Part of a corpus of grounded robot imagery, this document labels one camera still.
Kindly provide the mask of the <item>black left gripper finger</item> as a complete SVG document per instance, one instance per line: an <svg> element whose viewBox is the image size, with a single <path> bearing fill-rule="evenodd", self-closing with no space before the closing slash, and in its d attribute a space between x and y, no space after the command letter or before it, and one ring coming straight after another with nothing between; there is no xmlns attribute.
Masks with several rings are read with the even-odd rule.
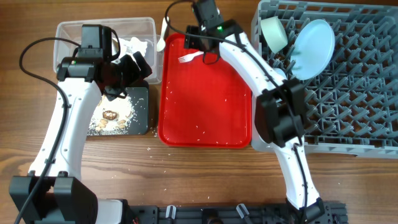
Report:
<svg viewBox="0 0 398 224"><path fill-rule="evenodd" d="M140 51L133 53L134 59L136 60L136 64L140 70L140 76L145 79L149 75L152 74L152 69L149 64L146 62L144 56L140 53Z"/></svg>
<svg viewBox="0 0 398 224"><path fill-rule="evenodd" d="M119 69L122 76L123 86L136 86L141 79L140 70L136 62L130 55L125 55L120 59Z"/></svg>

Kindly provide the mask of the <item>white plastic spoon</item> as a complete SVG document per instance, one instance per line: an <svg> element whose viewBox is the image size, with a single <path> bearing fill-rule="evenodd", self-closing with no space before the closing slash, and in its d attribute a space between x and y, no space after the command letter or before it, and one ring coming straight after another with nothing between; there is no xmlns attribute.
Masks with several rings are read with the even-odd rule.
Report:
<svg viewBox="0 0 398 224"><path fill-rule="evenodd" d="M157 52L161 52L163 51L163 49L165 49L165 35L168 29L168 23L167 23L168 21L169 21L168 17L163 18L161 32L160 32L160 39L157 42L157 48L156 48Z"/></svg>
<svg viewBox="0 0 398 224"><path fill-rule="evenodd" d="M200 55L203 55L203 54L204 54L204 52L202 52L202 51L197 51L197 52L195 52L195 53L191 53L191 54L187 54L187 55L184 55L184 56L179 57L179 58L178 58L178 61L179 61L180 63L191 62L195 57L200 56Z"/></svg>

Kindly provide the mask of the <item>white tissue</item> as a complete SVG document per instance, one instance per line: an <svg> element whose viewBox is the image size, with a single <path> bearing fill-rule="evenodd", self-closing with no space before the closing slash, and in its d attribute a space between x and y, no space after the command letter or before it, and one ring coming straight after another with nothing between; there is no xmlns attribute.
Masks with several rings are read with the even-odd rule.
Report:
<svg viewBox="0 0 398 224"><path fill-rule="evenodd" d="M119 47L121 47L118 59L121 59L125 55L133 56L134 53L140 52L143 57L146 56L148 43L146 41L141 41L137 37L131 37L130 40L125 40L119 38L116 40L113 37L113 53L119 52Z"/></svg>

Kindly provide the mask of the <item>green bowl with food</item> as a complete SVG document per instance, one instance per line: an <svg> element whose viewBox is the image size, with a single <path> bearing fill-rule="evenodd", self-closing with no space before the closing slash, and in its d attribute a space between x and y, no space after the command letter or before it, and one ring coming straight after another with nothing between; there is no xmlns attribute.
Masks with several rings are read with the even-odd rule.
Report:
<svg viewBox="0 0 398 224"><path fill-rule="evenodd" d="M287 46L287 34L277 16L261 20L261 30L267 45L273 53L277 54Z"/></svg>

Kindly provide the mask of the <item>light blue bowl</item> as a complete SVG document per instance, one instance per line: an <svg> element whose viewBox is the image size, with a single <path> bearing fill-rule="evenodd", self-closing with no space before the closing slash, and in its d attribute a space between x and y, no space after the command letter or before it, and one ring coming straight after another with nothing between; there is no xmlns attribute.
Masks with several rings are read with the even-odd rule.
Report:
<svg viewBox="0 0 398 224"><path fill-rule="evenodd" d="M276 71L280 76L282 76L284 79L287 79L286 74L284 73L284 71L280 68L274 68L274 71Z"/></svg>

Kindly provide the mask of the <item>light blue plate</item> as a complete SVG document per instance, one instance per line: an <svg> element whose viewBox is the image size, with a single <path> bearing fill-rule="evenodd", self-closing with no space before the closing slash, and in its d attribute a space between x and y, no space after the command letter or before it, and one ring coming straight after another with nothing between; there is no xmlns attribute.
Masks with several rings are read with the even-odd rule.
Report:
<svg viewBox="0 0 398 224"><path fill-rule="evenodd" d="M335 34L326 21L317 19L307 24L299 33L290 57L295 62L292 75L308 80L321 74L330 63L335 49Z"/></svg>

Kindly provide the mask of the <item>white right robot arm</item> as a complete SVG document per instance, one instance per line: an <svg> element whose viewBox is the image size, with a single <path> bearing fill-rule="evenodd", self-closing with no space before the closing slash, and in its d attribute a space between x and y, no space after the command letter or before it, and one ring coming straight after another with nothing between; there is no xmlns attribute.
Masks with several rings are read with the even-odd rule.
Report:
<svg viewBox="0 0 398 224"><path fill-rule="evenodd" d="M260 138L275 151L285 179L287 201L294 223L310 223L325 209L316 190L304 149L304 87L296 79L278 74L252 47L233 19L224 20L214 1L192 1L198 26L187 36L198 50L215 52L230 64L256 101L254 126Z"/></svg>

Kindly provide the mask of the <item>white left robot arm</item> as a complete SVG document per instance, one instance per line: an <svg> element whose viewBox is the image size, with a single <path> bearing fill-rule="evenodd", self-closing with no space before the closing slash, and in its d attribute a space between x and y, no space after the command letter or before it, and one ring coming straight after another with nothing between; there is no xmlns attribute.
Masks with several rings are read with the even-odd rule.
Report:
<svg viewBox="0 0 398 224"><path fill-rule="evenodd" d="M27 175L11 179L16 223L136 223L125 199L99 199L81 182L81 159L91 117L102 98L127 97L152 70L143 55L112 51L117 33L85 24L81 42L57 68L57 100L45 139Z"/></svg>

